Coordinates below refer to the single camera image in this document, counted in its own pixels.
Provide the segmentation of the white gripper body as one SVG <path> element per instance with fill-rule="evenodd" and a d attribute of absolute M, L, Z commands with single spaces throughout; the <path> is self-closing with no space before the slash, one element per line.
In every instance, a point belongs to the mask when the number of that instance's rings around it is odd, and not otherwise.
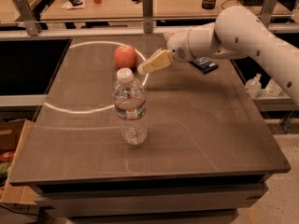
<path fill-rule="evenodd" d="M 188 48 L 187 30 L 166 32 L 164 38 L 166 40 L 167 49 L 177 62 L 188 62 L 191 59 Z"/>

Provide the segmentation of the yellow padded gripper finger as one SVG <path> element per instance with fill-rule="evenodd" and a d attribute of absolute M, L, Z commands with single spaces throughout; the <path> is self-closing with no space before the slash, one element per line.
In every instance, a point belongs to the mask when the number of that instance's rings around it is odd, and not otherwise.
<path fill-rule="evenodd" d="M 169 50 L 163 50 L 158 56 L 151 61 L 146 60 L 137 67 L 140 75 L 156 72 L 168 67 L 173 62 L 173 56 Z"/>
<path fill-rule="evenodd" d="M 154 59 L 156 56 L 158 56 L 163 50 L 162 49 L 157 49 L 155 52 L 151 54 L 151 56 L 148 58 L 149 61 Z"/>

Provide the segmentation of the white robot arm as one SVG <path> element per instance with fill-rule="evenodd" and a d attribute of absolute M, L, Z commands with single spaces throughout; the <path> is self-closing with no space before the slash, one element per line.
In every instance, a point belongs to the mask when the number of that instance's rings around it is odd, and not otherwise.
<path fill-rule="evenodd" d="M 228 7 L 212 23 L 167 32 L 164 38 L 166 48 L 157 49 L 140 64 L 139 74 L 197 57 L 250 57 L 299 105 L 299 49 L 273 35 L 245 7 Z"/>

